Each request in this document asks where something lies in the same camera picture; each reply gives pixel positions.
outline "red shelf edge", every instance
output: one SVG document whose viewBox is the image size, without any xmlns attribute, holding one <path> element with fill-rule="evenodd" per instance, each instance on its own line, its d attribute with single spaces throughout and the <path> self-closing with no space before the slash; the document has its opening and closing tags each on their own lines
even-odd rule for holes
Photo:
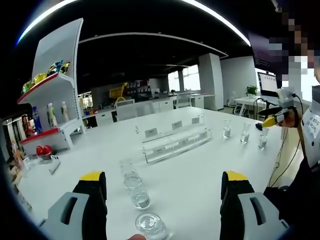
<svg viewBox="0 0 320 240">
<path fill-rule="evenodd" d="M 41 82 L 39 82 L 38 84 L 34 85 L 31 89 L 29 89 L 29 91 L 27 91 L 26 93 L 24 93 L 21 97 L 19 97 L 17 103 L 19 104 L 26 96 L 28 96 L 30 93 L 32 93 L 34 90 L 36 90 L 37 88 L 39 88 L 40 86 L 42 86 L 43 84 L 45 84 L 46 82 L 56 78 L 58 76 L 58 72 L 56 72 L 55 74 L 52 74 L 50 76 L 48 76 L 47 78 L 45 78 L 44 80 L 42 80 Z"/>
<path fill-rule="evenodd" d="M 50 130 L 48 130 L 48 131 L 44 131 L 44 132 L 42 132 L 42 133 L 39 133 L 39 134 L 37 134 L 37 135 L 30 136 L 30 137 L 28 137 L 27 139 L 22 140 L 20 143 L 21 143 L 21 144 L 25 144 L 25 143 L 31 142 L 31 141 L 33 141 L 33 140 L 35 140 L 35 139 L 43 138 L 43 137 L 46 137 L 46 136 L 49 136 L 49 135 L 52 135 L 52 134 L 56 134 L 56 133 L 58 133 L 58 132 L 59 132 L 59 128 L 56 127 L 56 128 L 50 129 Z"/>
</svg>

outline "computer monitor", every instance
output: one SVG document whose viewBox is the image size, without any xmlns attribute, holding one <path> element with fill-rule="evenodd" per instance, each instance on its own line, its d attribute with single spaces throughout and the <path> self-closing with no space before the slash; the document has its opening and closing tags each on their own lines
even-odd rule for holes
<svg viewBox="0 0 320 240">
<path fill-rule="evenodd" d="M 258 72 L 261 96 L 277 98 L 278 85 L 276 76 Z"/>
</svg>

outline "black ceiling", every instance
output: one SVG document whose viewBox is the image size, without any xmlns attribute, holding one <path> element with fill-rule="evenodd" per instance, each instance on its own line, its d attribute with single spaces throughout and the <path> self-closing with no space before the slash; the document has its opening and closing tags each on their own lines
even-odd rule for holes
<svg viewBox="0 0 320 240">
<path fill-rule="evenodd" d="M 243 34 L 269 37 L 276 32 L 279 16 L 270 0 L 199 0 L 214 9 Z M 14 46 L 32 9 L 28 2 L 10 31 Z M 9 110 L 15 108 L 22 85 L 31 77 L 38 42 L 56 28 L 83 18 L 80 40 L 115 33 L 161 33 L 203 43 L 230 57 L 251 55 L 251 48 L 233 31 L 206 12 L 180 0 L 78 0 L 59 9 L 34 27 L 13 49 L 6 88 Z M 144 79 L 174 71 L 172 65 L 192 65 L 198 56 L 216 51 L 187 41 L 161 36 L 113 36 L 79 44 L 77 80 L 79 92 L 116 81 Z"/>
</svg>

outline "clear acrylic holder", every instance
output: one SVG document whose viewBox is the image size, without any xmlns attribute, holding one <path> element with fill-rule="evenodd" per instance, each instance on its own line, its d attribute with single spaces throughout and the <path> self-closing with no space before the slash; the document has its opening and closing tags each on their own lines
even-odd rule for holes
<svg viewBox="0 0 320 240">
<path fill-rule="evenodd" d="M 212 130 L 198 127 L 149 142 L 142 148 L 146 163 L 155 163 L 194 149 L 212 139 Z"/>
<path fill-rule="evenodd" d="M 196 115 L 189 119 L 181 119 L 179 121 L 172 122 L 170 125 L 157 126 L 157 127 L 145 127 L 135 126 L 136 133 L 139 135 L 142 143 L 147 143 L 157 139 L 165 138 L 174 134 L 178 134 L 184 131 L 189 131 L 193 128 L 203 126 L 205 124 L 204 115 Z"/>
</svg>

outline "empty drinking glass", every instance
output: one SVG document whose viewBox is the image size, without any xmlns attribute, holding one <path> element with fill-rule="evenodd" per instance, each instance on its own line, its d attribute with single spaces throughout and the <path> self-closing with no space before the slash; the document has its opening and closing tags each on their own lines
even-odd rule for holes
<svg viewBox="0 0 320 240">
<path fill-rule="evenodd" d="M 143 213 L 135 220 L 135 227 L 149 240 L 164 240 L 168 230 L 161 218 L 153 213 Z"/>
<path fill-rule="evenodd" d="M 249 140 L 249 135 L 250 135 L 250 126 L 251 126 L 251 124 L 250 123 L 248 123 L 248 122 L 245 122 L 244 124 L 243 124 L 243 130 L 242 130 L 242 133 L 241 133 L 241 142 L 243 142 L 243 143 L 247 143 L 248 142 L 248 140 Z"/>
<path fill-rule="evenodd" d="M 120 161 L 120 167 L 124 177 L 124 186 L 127 189 L 134 189 L 142 184 L 142 179 L 139 177 L 130 159 Z"/>
<path fill-rule="evenodd" d="M 148 192 L 141 186 L 130 189 L 131 201 L 138 209 L 147 209 L 150 205 Z"/>
<path fill-rule="evenodd" d="M 231 123 L 230 119 L 225 119 L 224 120 L 223 137 L 225 139 L 230 138 L 230 136 L 231 136 L 230 123 Z"/>
<path fill-rule="evenodd" d="M 268 132 L 269 132 L 269 128 L 262 129 L 262 132 L 261 132 L 260 138 L 259 138 L 259 143 L 258 143 L 258 147 L 261 149 L 264 149 L 267 145 Z"/>
</svg>

